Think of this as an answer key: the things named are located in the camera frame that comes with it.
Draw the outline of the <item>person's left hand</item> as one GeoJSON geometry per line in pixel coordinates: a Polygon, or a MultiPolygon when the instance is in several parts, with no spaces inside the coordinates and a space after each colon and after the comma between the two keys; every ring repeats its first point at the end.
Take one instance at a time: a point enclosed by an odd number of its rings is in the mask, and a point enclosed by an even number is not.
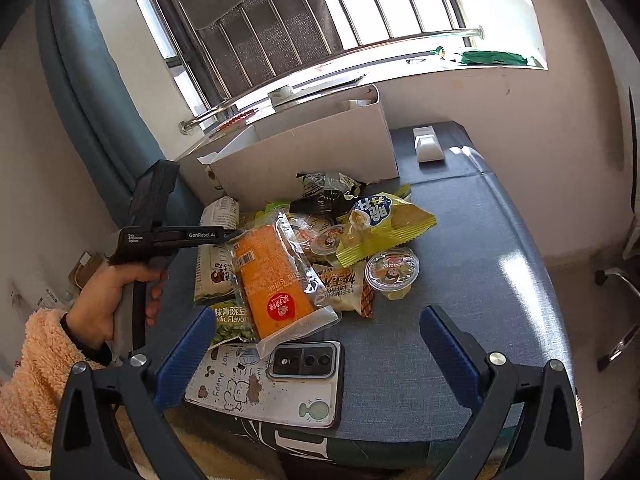
{"type": "Polygon", "coordinates": [[[160,314],[160,300],[167,278],[166,271],[143,263],[104,266],[90,278],[67,312],[65,323],[68,332],[90,349],[99,349],[112,340],[115,311],[122,300],[124,287],[133,282],[152,284],[145,307],[145,323],[154,326],[160,314]]]}

